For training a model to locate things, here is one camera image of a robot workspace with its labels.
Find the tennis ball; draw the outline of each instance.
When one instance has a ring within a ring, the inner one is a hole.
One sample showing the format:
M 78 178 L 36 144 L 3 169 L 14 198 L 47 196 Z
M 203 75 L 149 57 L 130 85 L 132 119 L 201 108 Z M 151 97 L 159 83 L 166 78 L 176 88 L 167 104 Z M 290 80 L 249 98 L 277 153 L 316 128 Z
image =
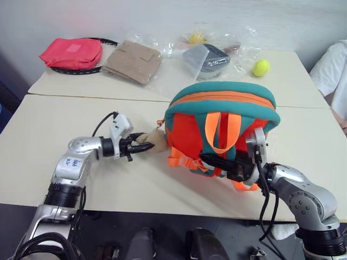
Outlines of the tennis ball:
M 189 39 L 190 44 L 204 43 L 204 36 L 202 34 L 193 34 Z
M 262 77 L 267 73 L 270 69 L 270 63 L 267 60 L 257 61 L 252 69 L 252 73 L 256 77 Z

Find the orange backpack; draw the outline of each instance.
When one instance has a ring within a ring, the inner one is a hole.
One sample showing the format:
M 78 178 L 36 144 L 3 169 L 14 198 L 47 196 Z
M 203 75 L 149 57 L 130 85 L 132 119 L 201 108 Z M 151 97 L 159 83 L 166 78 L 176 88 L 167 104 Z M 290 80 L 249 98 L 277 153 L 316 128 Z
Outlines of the orange backpack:
M 205 176 L 227 176 L 205 157 L 235 161 L 247 156 L 246 137 L 255 128 L 268 133 L 280 122 L 272 93 L 257 84 L 201 82 L 180 91 L 165 113 L 169 165 Z M 256 190 L 233 181 L 239 190 Z

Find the backpack handle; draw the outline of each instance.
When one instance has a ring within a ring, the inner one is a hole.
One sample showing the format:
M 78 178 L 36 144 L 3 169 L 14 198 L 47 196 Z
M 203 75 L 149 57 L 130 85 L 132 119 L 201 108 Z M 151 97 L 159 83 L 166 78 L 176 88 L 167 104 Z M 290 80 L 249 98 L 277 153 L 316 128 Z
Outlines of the backpack handle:
M 214 138 L 219 124 L 221 112 L 208 113 L 205 121 L 205 135 L 208 144 L 212 147 L 213 151 L 217 154 L 225 153 L 232 148 L 239 138 L 241 129 L 241 115 L 229 113 L 228 115 L 228 128 L 227 128 L 227 145 L 225 148 L 214 147 Z

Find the orange strap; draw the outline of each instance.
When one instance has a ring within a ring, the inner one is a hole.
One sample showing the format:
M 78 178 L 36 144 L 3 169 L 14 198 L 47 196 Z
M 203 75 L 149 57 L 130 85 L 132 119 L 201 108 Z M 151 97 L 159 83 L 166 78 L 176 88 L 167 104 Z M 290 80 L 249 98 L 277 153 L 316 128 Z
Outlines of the orange strap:
M 228 130 L 227 130 L 227 145 L 225 148 L 214 147 L 213 141 L 217 131 L 217 126 L 219 118 L 221 116 L 220 112 L 208 113 L 205 122 L 205 134 L 209 145 L 212 147 L 213 151 L 218 154 L 225 153 L 230 148 L 232 148 L 237 139 L 239 138 L 241 129 L 241 116 L 229 113 L 228 115 Z
M 251 187 L 247 187 L 245 184 L 238 183 L 237 181 L 234 181 L 234 180 L 233 180 L 233 183 L 235 188 L 239 191 L 256 191 L 258 189 L 257 184 L 253 184 Z
M 191 170 L 201 170 L 203 172 L 208 171 L 208 168 L 202 164 L 200 158 L 194 160 L 193 158 L 187 157 L 184 153 L 174 147 L 171 148 L 171 155 L 168 160 L 170 167 L 185 166 Z

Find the red pouch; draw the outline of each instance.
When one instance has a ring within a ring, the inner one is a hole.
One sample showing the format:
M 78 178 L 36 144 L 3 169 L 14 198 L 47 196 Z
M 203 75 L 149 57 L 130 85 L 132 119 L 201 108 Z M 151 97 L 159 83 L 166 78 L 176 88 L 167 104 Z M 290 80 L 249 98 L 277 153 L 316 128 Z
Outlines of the red pouch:
M 101 55 L 99 40 L 58 38 L 39 57 L 47 67 L 91 69 L 100 61 Z

